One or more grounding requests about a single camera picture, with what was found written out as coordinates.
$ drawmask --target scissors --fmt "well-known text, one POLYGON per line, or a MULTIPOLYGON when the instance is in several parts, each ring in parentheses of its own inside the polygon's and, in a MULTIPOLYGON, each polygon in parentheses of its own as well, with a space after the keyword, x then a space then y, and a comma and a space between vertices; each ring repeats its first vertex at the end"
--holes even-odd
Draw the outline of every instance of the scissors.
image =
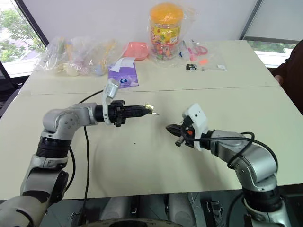
POLYGON ((192 51, 190 48, 188 49, 190 53, 193 53, 196 56, 204 55, 208 53, 208 49, 206 47, 201 46, 200 44, 196 43, 194 40, 191 40, 194 46, 194 51, 192 51))

